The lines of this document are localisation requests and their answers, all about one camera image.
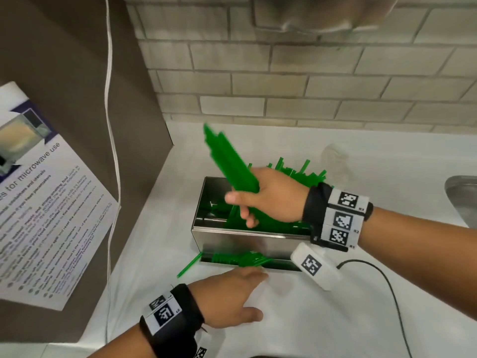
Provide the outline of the person's right forearm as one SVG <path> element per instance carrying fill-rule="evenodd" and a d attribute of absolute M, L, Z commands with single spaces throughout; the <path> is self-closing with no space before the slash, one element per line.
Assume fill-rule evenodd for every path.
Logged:
<path fill-rule="evenodd" d="M 375 207 L 358 245 L 396 274 L 477 321 L 477 229 Z"/>

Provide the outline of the clear plastic cup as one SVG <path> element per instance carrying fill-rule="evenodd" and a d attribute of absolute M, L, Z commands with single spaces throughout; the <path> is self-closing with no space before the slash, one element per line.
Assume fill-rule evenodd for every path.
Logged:
<path fill-rule="evenodd" d="M 320 155 L 320 163 L 330 174 L 344 174 L 349 171 L 349 155 L 342 144 L 327 145 Z"/>

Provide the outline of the row of green dispensed straws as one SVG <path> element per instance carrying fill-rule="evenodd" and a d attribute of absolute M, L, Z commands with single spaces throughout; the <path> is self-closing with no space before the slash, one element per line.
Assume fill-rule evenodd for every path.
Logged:
<path fill-rule="evenodd" d="M 211 263 L 221 265 L 236 265 L 238 267 L 259 267 L 272 262 L 269 258 L 259 252 L 246 252 L 240 254 L 214 253 L 211 257 Z"/>

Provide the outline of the white printed paper notice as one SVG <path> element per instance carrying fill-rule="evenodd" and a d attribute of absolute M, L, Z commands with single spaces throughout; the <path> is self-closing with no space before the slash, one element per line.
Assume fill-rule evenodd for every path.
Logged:
<path fill-rule="evenodd" d="M 117 211 L 19 86 L 0 86 L 0 299 L 62 311 Z"/>

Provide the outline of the pile of green straws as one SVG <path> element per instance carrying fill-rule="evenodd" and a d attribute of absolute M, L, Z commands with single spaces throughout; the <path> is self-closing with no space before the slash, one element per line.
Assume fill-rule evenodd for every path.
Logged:
<path fill-rule="evenodd" d="M 326 179 L 326 170 L 323 170 L 319 174 L 314 172 L 306 174 L 306 168 L 309 163 L 310 160 L 307 159 L 301 169 L 297 171 L 284 166 L 283 158 L 281 157 L 274 169 L 290 176 L 292 179 L 307 187 L 316 186 L 319 182 L 324 182 Z M 259 224 L 255 228 L 248 228 L 246 221 L 240 216 L 239 207 L 227 204 L 224 201 L 225 192 L 231 190 L 228 181 L 225 178 L 216 178 L 216 180 L 218 182 L 224 182 L 226 188 L 223 189 L 223 192 L 219 192 L 217 197 L 212 196 L 211 186 L 206 186 L 203 189 L 195 218 L 196 226 L 303 236 L 310 234 L 309 225 L 305 222 L 279 222 L 256 209 L 251 209 L 251 212 L 258 219 Z"/>

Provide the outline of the brown cabinet side panel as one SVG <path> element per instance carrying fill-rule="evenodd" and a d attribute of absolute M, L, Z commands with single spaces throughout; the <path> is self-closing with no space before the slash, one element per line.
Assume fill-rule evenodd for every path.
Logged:
<path fill-rule="evenodd" d="M 124 0 L 109 0 L 113 42 L 109 118 L 121 179 L 112 268 L 173 146 Z M 105 0 L 0 0 L 0 83 L 16 82 L 117 198 L 104 111 Z M 0 357 L 77 343 L 107 305 L 106 244 L 63 312 L 0 302 Z"/>

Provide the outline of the black wristband with marker tags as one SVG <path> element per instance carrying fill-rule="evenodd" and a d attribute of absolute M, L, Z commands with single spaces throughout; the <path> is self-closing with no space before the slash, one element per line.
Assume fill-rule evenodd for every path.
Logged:
<path fill-rule="evenodd" d="M 146 306 L 139 327 L 156 358 L 195 358 L 195 335 L 204 323 L 192 292 L 182 283 Z"/>
<path fill-rule="evenodd" d="M 310 243 L 340 252 L 355 249 L 374 205 L 366 196 L 320 182 L 309 189 L 302 221 L 310 227 Z"/>

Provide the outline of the bundle of green plastic straws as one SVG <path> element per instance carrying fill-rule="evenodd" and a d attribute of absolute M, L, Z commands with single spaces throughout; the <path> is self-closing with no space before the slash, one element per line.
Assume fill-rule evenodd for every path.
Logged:
<path fill-rule="evenodd" d="M 259 181 L 249 170 L 223 132 L 216 133 L 203 125 L 205 143 L 210 156 L 230 185 L 237 191 L 259 192 Z"/>

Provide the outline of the person's right hand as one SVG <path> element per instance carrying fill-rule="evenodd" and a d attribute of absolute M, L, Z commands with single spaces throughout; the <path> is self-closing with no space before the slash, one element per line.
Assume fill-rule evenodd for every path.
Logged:
<path fill-rule="evenodd" d="M 280 222 L 302 219 L 310 191 L 308 187 L 271 168 L 251 168 L 251 171 L 259 181 L 258 202 L 256 205 L 237 205 L 248 228 L 255 228 L 259 224 L 259 218 L 251 212 L 251 208 Z"/>

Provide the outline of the stainless steel straw dispenser box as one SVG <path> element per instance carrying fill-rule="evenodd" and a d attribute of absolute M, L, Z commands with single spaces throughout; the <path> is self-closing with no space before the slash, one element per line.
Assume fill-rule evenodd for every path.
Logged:
<path fill-rule="evenodd" d="M 238 265 L 245 253 L 261 253 L 270 259 L 263 265 L 273 270 L 299 271 L 291 261 L 291 253 L 301 242 L 309 242 L 310 229 L 294 226 L 291 233 L 271 233 L 226 227 L 233 206 L 225 204 L 224 196 L 231 190 L 225 178 L 204 178 L 191 233 L 200 252 L 201 261 L 220 265 Z"/>

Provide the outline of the single green straw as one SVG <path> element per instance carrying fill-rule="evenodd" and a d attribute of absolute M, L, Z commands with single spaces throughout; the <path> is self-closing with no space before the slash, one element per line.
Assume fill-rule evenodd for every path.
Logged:
<path fill-rule="evenodd" d="M 176 276 L 177 279 L 180 279 L 193 265 L 199 262 L 202 258 L 203 252 L 199 252 Z"/>

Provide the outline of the stainless steel sink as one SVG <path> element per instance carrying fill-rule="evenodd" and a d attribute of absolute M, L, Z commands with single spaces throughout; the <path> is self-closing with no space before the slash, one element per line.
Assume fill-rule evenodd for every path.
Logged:
<path fill-rule="evenodd" d="M 477 229 L 477 176 L 452 176 L 444 191 L 469 228 Z"/>

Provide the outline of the person's left hand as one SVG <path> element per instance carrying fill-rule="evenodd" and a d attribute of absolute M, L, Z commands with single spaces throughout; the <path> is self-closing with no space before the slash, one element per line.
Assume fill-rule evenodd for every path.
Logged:
<path fill-rule="evenodd" d="M 238 267 L 188 284 L 206 325 L 227 328 L 233 314 L 245 307 L 250 295 L 269 275 L 259 267 Z"/>

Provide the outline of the person's left forearm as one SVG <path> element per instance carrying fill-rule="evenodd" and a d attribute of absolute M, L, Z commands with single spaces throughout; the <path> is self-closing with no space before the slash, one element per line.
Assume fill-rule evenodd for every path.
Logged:
<path fill-rule="evenodd" d="M 157 358 L 140 325 L 126 332 L 89 355 L 88 358 Z"/>

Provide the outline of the metal wall dispenser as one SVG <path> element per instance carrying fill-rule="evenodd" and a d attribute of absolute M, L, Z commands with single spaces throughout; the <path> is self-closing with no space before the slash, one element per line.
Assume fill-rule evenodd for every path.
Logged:
<path fill-rule="evenodd" d="M 399 0 L 249 0 L 255 28 L 322 35 L 378 29 Z"/>

